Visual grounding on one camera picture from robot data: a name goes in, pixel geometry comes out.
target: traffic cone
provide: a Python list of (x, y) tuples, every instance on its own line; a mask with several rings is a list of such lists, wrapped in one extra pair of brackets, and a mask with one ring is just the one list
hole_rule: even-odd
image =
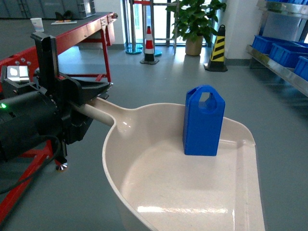
[(152, 41), (152, 33), (151, 28), (148, 26), (146, 32), (146, 43), (145, 43), (145, 51), (144, 51), (144, 59), (140, 61), (142, 64), (156, 64), (159, 62), (158, 59), (154, 57), (154, 48), (153, 48), (153, 41)]
[(218, 30), (214, 49), (208, 64), (204, 64), (204, 69), (207, 71), (225, 72), (227, 67), (225, 62), (225, 25), (221, 25)]

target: paper cup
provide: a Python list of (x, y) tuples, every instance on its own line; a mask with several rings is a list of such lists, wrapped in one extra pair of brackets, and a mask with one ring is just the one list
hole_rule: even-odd
[(30, 18), (35, 31), (44, 32), (43, 22), (41, 18)]

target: black cable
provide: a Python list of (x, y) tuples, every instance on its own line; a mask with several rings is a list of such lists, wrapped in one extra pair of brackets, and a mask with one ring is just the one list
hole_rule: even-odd
[(51, 159), (49, 159), (47, 162), (45, 162), (44, 164), (42, 164), (34, 173), (32, 173), (30, 176), (24, 178), (23, 180), (18, 181), (17, 183), (15, 183), (14, 185), (11, 185), (10, 187), (1, 190), (0, 194), (4, 194), (9, 192), (10, 190), (16, 188), (17, 186), (21, 185), (22, 183), (24, 183), (25, 181), (29, 180), (30, 178), (34, 177), (35, 175), (37, 175), (40, 171), (43, 170), (44, 167), (46, 167), (50, 162), (52, 162), (60, 153), (60, 149), (61, 149), (61, 143), (58, 137), (56, 136), (50, 136), (50, 135), (45, 135), (45, 136), (40, 136), (40, 138), (42, 139), (42, 142), (47, 141), (47, 140), (56, 140), (58, 143), (57, 146), (57, 150), (55, 151), (55, 153), (53, 154), (53, 157)]

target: gray floor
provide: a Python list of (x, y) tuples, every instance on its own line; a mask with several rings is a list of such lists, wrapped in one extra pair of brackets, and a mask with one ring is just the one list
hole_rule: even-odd
[[(210, 84), (226, 101), (225, 116), (245, 124), (257, 143), (262, 206), (268, 231), (308, 229), (308, 98), (269, 70), (228, 66), (228, 72), (203, 68), (206, 55), (184, 55), (160, 48), (156, 65), (143, 55), (109, 51), (112, 81), (109, 101), (126, 108), (149, 103), (185, 102), (186, 92)], [(63, 72), (100, 70), (102, 51), (73, 49), (60, 57)], [(1, 230), (122, 231), (115, 200), (102, 167), (108, 127), (94, 121), (84, 140), (68, 146), (69, 169), (48, 166), (31, 184)], [(14, 179), (16, 173), (1, 178)]]

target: orange and white traffic cone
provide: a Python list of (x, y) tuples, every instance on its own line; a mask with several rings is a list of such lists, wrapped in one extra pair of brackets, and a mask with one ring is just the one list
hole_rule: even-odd
[(146, 32), (146, 43), (145, 43), (145, 51), (144, 51), (144, 59), (140, 61), (142, 64), (156, 64), (159, 62), (158, 59), (154, 57), (154, 48), (153, 48), (153, 41), (152, 41), (152, 33), (151, 27), (148, 26)]

